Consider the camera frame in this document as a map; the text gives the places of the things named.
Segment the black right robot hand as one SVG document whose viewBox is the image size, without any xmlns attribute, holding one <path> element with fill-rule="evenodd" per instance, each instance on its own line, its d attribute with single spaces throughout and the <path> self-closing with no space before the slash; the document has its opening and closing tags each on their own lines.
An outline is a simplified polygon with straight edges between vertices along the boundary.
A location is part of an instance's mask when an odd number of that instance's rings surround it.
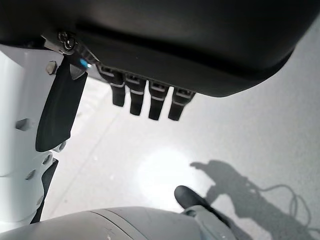
<svg viewBox="0 0 320 240">
<path fill-rule="evenodd" d="M 195 93 L 227 97 L 277 73 L 319 13 L 317 0 L 3 0 L 0 42 L 64 56 L 37 128 L 45 152 L 70 137 L 87 76 L 70 65 L 95 66 L 117 105 L 149 81 L 152 119 L 174 87 L 177 120 Z"/>
</svg>

